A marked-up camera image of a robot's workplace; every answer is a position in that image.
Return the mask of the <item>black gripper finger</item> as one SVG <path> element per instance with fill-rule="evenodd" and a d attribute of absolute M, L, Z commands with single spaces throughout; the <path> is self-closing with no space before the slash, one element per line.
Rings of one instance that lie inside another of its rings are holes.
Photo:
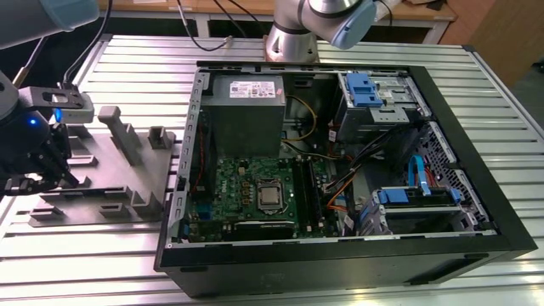
<path fill-rule="evenodd" d="M 68 159 L 72 158 L 72 150 L 68 128 L 63 123 L 51 124 L 48 127 L 49 132 L 43 144 L 29 154 L 35 166 L 32 172 L 41 176 L 35 184 L 36 189 L 56 189 L 59 186 L 75 188 L 79 180 L 69 171 Z"/>
<path fill-rule="evenodd" d="M 35 180 L 25 175 L 4 174 L 4 196 L 27 196 L 47 190 L 47 181 Z"/>

